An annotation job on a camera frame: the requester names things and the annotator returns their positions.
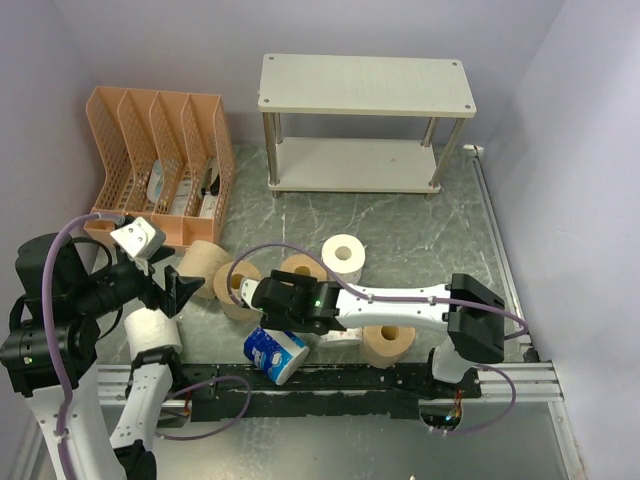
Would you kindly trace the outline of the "white dotted roll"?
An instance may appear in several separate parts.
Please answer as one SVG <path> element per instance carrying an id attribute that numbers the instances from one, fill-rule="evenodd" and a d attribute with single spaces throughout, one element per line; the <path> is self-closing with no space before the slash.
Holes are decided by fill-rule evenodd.
<path id="1" fill-rule="evenodd" d="M 342 280 L 358 283 L 366 261 L 365 247 L 355 236 L 338 234 L 324 242 L 321 258 Z"/>
<path id="2" fill-rule="evenodd" d="M 329 331 L 318 339 L 321 348 L 342 348 L 359 345 L 362 342 L 362 329 L 352 328 L 345 331 Z"/>

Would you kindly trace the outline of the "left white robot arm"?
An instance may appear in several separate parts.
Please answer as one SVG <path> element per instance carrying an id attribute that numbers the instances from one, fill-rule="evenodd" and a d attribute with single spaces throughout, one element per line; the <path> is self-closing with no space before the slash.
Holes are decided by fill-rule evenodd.
<path id="1" fill-rule="evenodd" d="M 57 478 L 154 479 L 162 403 L 184 392 L 187 375 L 167 340 L 137 353 L 125 408 L 108 431 L 98 396 L 98 320 L 134 299 L 173 317 L 204 281 L 168 266 L 158 285 L 122 249 L 90 274 L 76 248 L 81 241 L 50 233 L 19 248 L 15 269 L 24 293 L 9 315 L 1 363 L 39 424 Z"/>

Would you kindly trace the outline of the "blue paper roll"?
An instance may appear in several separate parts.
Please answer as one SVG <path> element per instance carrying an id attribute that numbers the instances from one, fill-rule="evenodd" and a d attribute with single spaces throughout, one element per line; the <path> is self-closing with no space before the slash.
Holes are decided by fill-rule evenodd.
<path id="1" fill-rule="evenodd" d="M 284 385 L 309 354 L 306 343 L 291 332 L 258 327 L 245 339 L 245 357 L 274 384 Z"/>

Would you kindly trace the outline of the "brown roll sideways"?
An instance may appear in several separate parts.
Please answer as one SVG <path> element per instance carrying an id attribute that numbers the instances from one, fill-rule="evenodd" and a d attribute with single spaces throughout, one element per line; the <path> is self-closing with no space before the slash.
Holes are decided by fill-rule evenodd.
<path id="1" fill-rule="evenodd" d="M 195 240 L 186 248 L 185 254 L 176 270 L 181 276 L 202 277 L 204 284 L 195 295 L 202 298 L 215 299 L 214 277 L 218 270 L 230 261 L 230 254 L 217 244 L 204 240 Z"/>

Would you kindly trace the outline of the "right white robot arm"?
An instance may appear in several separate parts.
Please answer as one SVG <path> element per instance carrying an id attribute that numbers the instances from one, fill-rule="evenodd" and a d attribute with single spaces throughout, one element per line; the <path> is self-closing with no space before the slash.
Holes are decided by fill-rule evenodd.
<path id="1" fill-rule="evenodd" d="M 267 330 L 311 333 L 362 332 L 365 361 L 374 368 L 396 364 L 420 329 L 443 335 L 428 355 L 426 390 L 443 398 L 476 364 L 504 360 L 503 300 L 467 274 L 417 289 L 363 287 L 275 270 L 261 280 L 245 279 L 241 301 L 260 312 Z"/>

